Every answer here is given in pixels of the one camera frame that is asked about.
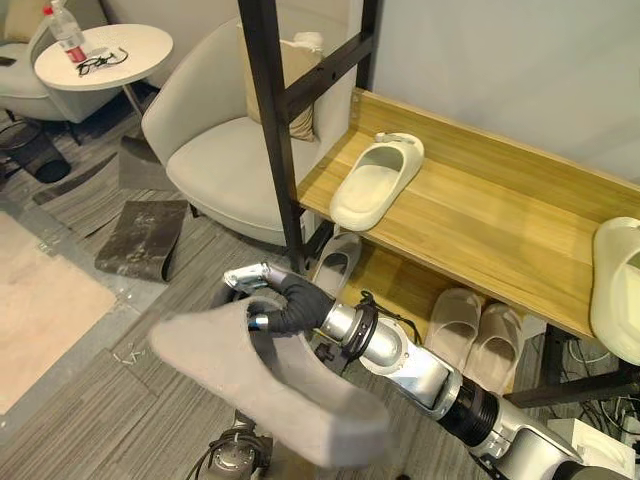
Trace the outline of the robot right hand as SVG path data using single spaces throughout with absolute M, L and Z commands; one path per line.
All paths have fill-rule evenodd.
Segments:
M 320 328 L 335 303 L 334 297 L 306 278 L 266 262 L 227 270 L 223 280 L 235 291 L 268 287 L 285 298 L 286 305 L 279 310 L 251 314 L 250 331 L 296 334 Z

